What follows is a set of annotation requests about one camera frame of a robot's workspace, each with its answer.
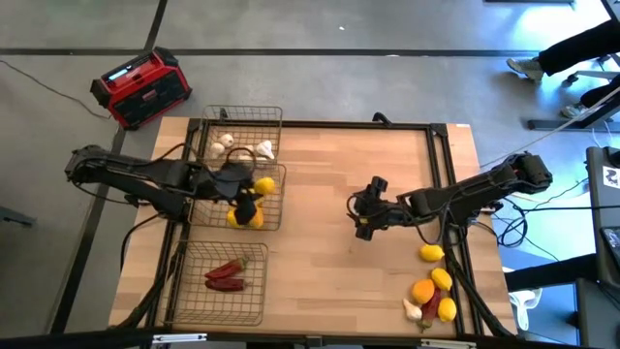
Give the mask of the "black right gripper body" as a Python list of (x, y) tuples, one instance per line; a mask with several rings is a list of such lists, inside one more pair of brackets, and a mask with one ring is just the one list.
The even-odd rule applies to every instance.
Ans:
[(359, 224), (367, 224), (374, 229), (387, 229), (391, 226), (404, 226), (405, 214), (403, 208), (398, 203), (392, 203), (379, 198), (373, 197), (369, 193), (361, 192), (368, 196), (367, 213), (355, 213), (353, 204), (351, 204), (351, 218), (355, 222), (355, 226)]

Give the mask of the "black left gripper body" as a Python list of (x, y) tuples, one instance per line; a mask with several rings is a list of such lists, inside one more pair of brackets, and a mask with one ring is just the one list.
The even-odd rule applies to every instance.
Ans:
[(208, 200), (230, 201), (234, 199), (241, 188), (242, 175), (245, 171), (254, 171), (247, 163), (225, 162), (218, 170), (209, 170), (212, 182), (212, 193), (207, 196)]

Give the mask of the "round orange fruit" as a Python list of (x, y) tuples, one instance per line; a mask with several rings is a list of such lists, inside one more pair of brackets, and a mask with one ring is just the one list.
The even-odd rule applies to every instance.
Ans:
[(421, 279), (415, 282), (411, 288), (411, 296), (415, 303), (426, 304), (434, 295), (435, 284), (431, 279)]

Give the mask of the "red and black radio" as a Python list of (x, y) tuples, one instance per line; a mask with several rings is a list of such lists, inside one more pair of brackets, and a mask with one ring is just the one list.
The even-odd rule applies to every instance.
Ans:
[(134, 131), (186, 101), (193, 89), (178, 60), (155, 47), (93, 79), (90, 92), (126, 131)]

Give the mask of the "white floor object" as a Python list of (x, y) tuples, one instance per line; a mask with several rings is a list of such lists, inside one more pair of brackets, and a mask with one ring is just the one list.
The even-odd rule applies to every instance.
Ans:
[(534, 290), (521, 290), (509, 293), (509, 299), (516, 313), (517, 326), (527, 331), (529, 329), (528, 311), (538, 306), (543, 290), (541, 288)]

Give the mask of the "black floor beam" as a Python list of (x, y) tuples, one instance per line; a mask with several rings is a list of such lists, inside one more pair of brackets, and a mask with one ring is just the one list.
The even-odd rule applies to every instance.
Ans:
[(510, 292), (571, 284), (578, 278), (598, 280), (597, 257), (583, 255), (542, 266), (515, 270), (505, 274)]

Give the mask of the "thin white pole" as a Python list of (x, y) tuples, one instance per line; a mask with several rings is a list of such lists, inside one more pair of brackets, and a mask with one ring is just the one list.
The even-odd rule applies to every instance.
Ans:
[(529, 120), (527, 122), (527, 128), (530, 131), (544, 131), (544, 134), (531, 142), (524, 144), (517, 149), (514, 149), (508, 153), (502, 154), (499, 157), (480, 165), (480, 167), (487, 168), (495, 163), (498, 163), (505, 158), (516, 154), (518, 152), (527, 150), (535, 143), (539, 143), (542, 140), (550, 137), (561, 131), (566, 132), (594, 132), (601, 131), (608, 133), (615, 132), (620, 133), (620, 123), (607, 122), (616, 113), (620, 112), (620, 86), (612, 90), (605, 95), (601, 101), (597, 102), (592, 108), (587, 109), (577, 118), (569, 119), (568, 121), (553, 121), (553, 120)]

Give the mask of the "black desk foot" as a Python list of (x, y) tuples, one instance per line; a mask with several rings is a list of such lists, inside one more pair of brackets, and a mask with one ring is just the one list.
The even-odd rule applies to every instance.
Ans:
[(531, 119), (526, 127), (535, 131), (595, 131), (620, 134), (620, 91), (605, 99), (601, 106), (594, 107), (583, 116), (569, 120)]

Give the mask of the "dark grey desk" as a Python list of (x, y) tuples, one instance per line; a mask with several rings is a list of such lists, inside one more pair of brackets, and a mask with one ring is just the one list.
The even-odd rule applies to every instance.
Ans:
[(595, 273), (575, 283), (583, 347), (620, 349), (620, 149), (589, 147)]

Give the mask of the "dark grey floor object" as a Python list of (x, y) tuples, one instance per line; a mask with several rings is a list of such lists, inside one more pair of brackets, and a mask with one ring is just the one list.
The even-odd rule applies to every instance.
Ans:
[(0, 206), (0, 221), (12, 222), (24, 227), (32, 227), (37, 219), (21, 212)]

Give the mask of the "black office chair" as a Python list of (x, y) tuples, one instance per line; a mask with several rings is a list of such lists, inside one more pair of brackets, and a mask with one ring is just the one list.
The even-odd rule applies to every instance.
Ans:
[[(612, 60), (620, 68), (620, 55), (618, 53), (613, 53), (613, 54), (608, 54), (608, 55), (600, 56), (600, 57), (598, 57), (596, 59), (596, 61), (600, 64), (600, 66), (603, 66), (603, 64), (607, 60)], [(574, 73), (568, 75), (565, 78), (565, 82), (567, 84), (572, 84), (572, 83), (576, 82), (579, 77), (589, 77), (589, 78), (595, 78), (595, 79), (612, 80), (612, 79), (616, 78), (617, 76), (620, 76), (620, 71), (605, 71), (605, 70), (601, 70), (601, 71), (588, 71), (588, 70), (586, 70), (586, 71), (575, 71)]]

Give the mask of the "person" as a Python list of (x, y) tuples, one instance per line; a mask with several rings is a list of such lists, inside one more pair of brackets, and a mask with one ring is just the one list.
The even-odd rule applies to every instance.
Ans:
[[(540, 82), (544, 76), (551, 77), (577, 63), (613, 53), (620, 53), (620, 23), (611, 19), (540, 51), (533, 58), (509, 58), (506, 63), (516, 73)], [(607, 85), (587, 91), (578, 102), (563, 107), (561, 115), (580, 116), (619, 87), (620, 75)]]

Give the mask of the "black aluminium table frame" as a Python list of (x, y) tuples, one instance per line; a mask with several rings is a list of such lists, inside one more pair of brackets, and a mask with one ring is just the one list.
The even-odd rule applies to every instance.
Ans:
[(454, 323), (438, 321), (421, 330), (407, 320), (402, 304), (412, 285), (431, 271), (419, 249), (437, 234), (438, 223), (378, 231), (365, 241), (356, 237), (345, 203), (376, 175), (387, 180), (389, 198), (476, 175), (480, 165), (471, 128), (291, 120), (283, 125), (280, 144), (278, 158), (287, 173), (279, 228), (192, 227), (184, 279), (178, 283), (180, 306), (205, 310), (219, 304), (224, 295), (204, 285), (207, 266), (197, 260), (200, 243), (255, 243), (266, 253), (260, 322), (192, 323), (189, 330), (217, 340), (285, 334), (371, 345), (455, 338)]

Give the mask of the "silver frame bracket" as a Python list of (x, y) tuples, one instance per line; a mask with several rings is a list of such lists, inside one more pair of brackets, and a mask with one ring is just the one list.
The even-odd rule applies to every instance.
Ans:
[(433, 349), (478, 349), (476, 342), (423, 338), (420, 347)]
[(173, 344), (207, 341), (206, 333), (159, 333), (152, 336), (152, 344)]

